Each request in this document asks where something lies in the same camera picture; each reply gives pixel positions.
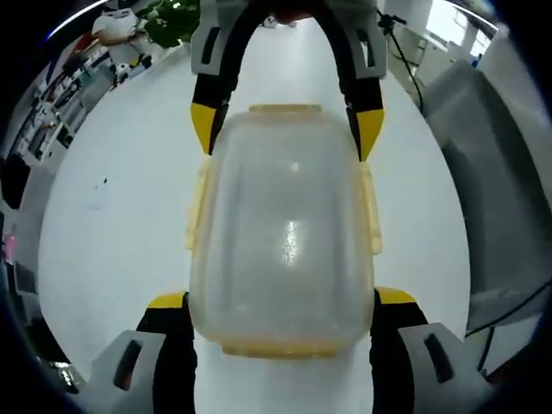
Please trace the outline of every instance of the desk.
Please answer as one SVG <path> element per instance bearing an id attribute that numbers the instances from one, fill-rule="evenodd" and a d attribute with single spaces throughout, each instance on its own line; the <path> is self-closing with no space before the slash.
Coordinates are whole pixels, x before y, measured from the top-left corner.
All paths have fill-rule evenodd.
<path id="1" fill-rule="evenodd" d="M 85 378 L 152 298 L 188 286 L 186 209 L 204 159 L 189 115 L 189 65 L 177 50 L 108 93 L 53 185 L 40 245 L 41 306 Z M 384 243 L 376 284 L 410 292 L 431 322 L 462 337 L 469 260 L 455 186 L 429 127 L 391 74 L 382 90 L 387 115 L 369 157 Z M 256 103 L 318 103 L 345 117 L 329 43 L 313 21 L 254 34 L 229 116 Z M 199 335 L 195 346 L 199 413 L 371 410 L 368 336 L 325 361 L 229 357 Z"/>

